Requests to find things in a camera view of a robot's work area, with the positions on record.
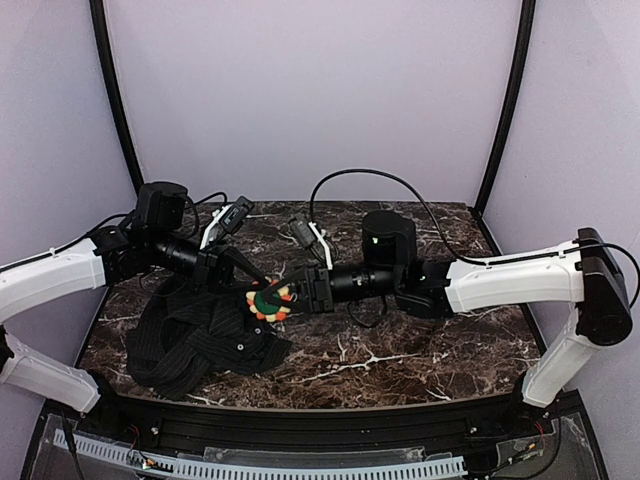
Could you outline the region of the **flower brooch green orange yellow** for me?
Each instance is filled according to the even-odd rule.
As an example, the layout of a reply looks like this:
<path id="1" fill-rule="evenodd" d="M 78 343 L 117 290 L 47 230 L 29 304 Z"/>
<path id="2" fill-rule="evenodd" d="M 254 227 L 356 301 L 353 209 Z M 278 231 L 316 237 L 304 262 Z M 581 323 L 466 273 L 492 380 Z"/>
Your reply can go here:
<path id="1" fill-rule="evenodd" d="M 268 285 L 277 285 L 278 288 L 266 296 L 258 287 L 258 281 L 252 281 L 250 288 L 245 293 L 245 301 L 249 312 L 258 320 L 267 323 L 282 322 L 291 313 L 291 309 L 285 305 L 292 300 L 292 294 L 288 286 L 280 286 L 276 280 L 268 279 Z"/>

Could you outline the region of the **black pinstriped shirt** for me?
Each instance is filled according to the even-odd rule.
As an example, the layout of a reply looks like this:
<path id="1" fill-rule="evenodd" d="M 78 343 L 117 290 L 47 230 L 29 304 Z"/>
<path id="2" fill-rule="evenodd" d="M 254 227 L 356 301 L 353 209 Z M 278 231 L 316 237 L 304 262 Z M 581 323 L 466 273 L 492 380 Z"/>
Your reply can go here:
<path id="1" fill-rule="evenodd" d="M 125 346 L 133 380 L 178 401 L 208 373 L 249 376 L 280 366 L 292 342 L 251 316 L 238 294 L 195 290 L 171 276 L 153 291 Z"/>

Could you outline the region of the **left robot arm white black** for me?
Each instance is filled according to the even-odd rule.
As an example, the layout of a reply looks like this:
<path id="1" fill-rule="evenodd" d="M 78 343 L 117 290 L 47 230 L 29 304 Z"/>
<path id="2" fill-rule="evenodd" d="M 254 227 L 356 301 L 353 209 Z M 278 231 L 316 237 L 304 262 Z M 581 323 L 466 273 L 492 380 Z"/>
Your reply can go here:
<path id="1" fill-rule="evenodd" d="M 194 243 L 179 234 L 183 214 L 196 205 L 182 185 L 141 186 L 135 208 L 109 217 L 69 244 L 1 269 L 1 319 L 66 295 L 114 285 L 152 267 L 165 268 L 213 291 L 232 288 L 234 269 L 266 285 L 263 273 L 225 238 L 239 230 L 254 204 L 245 197 L 220 207 Z M 107 394 L 105 384 L 86 370 L 65 365 L 1 333 L 1 380 L 81 414 Z"/>

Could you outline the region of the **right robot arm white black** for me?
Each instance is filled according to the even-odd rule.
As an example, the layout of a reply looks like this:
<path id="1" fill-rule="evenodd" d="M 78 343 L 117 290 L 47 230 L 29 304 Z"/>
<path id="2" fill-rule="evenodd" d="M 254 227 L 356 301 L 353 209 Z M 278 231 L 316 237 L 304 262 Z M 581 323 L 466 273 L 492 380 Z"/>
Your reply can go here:
<path id="1" fill-rule="evenodd" d="M 361 226 L 361 264 L 297 270 L 248 294 L 251 311 L 261 320 L 281 321 L 290 310 L 328 313 L 338 303 L 392 295 L 399 310 L 440 319 L 486 307 L 567 302 L 567 323 L 515 389 L 517 404 L 537 410 L 549 406 L 596 352 L 632 331 L 636 299 L 627 294 L 613 245 L 593 228 L 520 255 L 429 262 L 417 256 L 414 222 L 398 213 L 370 212 Z"/>

